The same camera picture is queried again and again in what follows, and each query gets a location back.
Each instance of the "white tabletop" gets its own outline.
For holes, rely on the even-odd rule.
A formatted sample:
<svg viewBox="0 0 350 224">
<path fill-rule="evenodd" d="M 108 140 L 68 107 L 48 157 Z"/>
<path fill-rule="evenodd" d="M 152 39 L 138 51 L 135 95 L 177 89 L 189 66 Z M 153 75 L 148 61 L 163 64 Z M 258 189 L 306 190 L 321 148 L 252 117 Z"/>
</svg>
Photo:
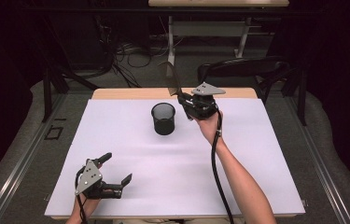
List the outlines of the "white tabletop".
<svg viewBox="0 0 350 224">
<path fill-rule="evenodd" d="M 148 0 L 151 7 L 287 7 L 288 0 Z"/>
<path fill-rule="evenodd" d="M 175 107 L 175 131 L 154 132 L 151 108 L 161 102 Z M 304 208 L 273 127 L 260 99 L 217 99 L 224 111 L 227 145 L 255 177 L 277 216 L 303 214 Z M 89 100 L 69 149 L 46 216 L 69 217 L 76 172 L 86 159 L 112 152 L 101 168 L 106 183 L 131 183 L 122 199 L 104 199 L 92 217 L 224 217 L 226 211 L 213 178 L 210 146 L 175 99 Z M 231 207 L 240 215 L 217 160 L 217 170 Z"/>
</svg>

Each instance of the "wrist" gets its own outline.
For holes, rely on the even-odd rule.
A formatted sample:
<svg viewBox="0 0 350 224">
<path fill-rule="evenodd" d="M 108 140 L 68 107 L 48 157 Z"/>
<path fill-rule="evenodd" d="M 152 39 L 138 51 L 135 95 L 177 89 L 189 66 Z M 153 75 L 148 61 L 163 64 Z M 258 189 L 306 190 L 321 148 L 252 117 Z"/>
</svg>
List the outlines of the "wrist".
<svg viewBox="0 0 350 224">
<path fill-rule="evenodd" d="M 69 219 L 67 219 L 66 224 L 80 224 L 81 223 L 81 217 L 79 214 L 77 215 L 71 215 Z"/>
</svg>

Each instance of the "black wire mesh cup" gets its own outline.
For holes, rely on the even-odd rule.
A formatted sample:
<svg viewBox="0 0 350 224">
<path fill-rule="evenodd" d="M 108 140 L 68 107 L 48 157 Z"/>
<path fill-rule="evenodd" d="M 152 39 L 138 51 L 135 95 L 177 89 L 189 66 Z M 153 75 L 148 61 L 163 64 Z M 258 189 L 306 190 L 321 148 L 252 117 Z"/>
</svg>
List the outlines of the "black wire mesh cup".
<svg viewBox="0 0 350 224">
<path fill-rule="evenodd" d="M 151 109 L 154 130 L 160 135 L 168 135 L 175 130 L 175 108 L 167 103 L 159 103 Z"/>
</svg>

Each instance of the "black cable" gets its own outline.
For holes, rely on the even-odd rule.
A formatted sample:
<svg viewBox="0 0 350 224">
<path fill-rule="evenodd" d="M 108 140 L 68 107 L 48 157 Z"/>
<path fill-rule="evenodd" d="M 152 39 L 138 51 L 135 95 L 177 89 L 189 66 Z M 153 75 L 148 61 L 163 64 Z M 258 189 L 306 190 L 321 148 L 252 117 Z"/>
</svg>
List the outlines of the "black cable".
<svg viewBox="0 0 350 224">
<path fill-rule="evenodd" d="M 228 206 L 227 199 L 225 198 L 223 188 L 221 187 L 220 179 L 218 177 L 217 168 L 216 168 L 216 146 L 217 146 L 217 140 L 221 136 L 221 125 L 222 125 L 222 117 L 221 117 L 221 113 L 220 113 L 217 105 L 216 105 L 216 110 L 218 113 L 218 121 L 217 121 L 217 131 L 216 131 L 215 139 L 214 139 L 213 144 L 212 144 L 212 154 L 211 154 L 211 156 L 212 156 L 211 157 L 212 158 L 212 169 L 213 169 L 213 175 L 215 176 L 218 192 L 220 193 L 221 200 L 224 203 L 225 209 L 226 209 L 228 217 L 230 219 L 230 223 L 234 224 L 232 213 L 231 213 L 230 207 Z"/>
</svg>

